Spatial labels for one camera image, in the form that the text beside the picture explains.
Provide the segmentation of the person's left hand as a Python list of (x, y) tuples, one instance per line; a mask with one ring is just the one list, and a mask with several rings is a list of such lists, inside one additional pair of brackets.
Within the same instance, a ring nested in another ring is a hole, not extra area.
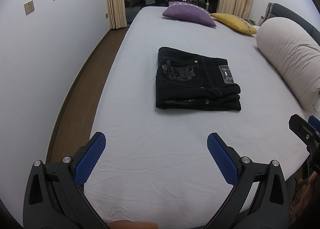
[(130, 220), (117, 220), (107, 223), (111, 229), (158, 229), (158, 225), (154, 222), (146, 221), (130, 221)]

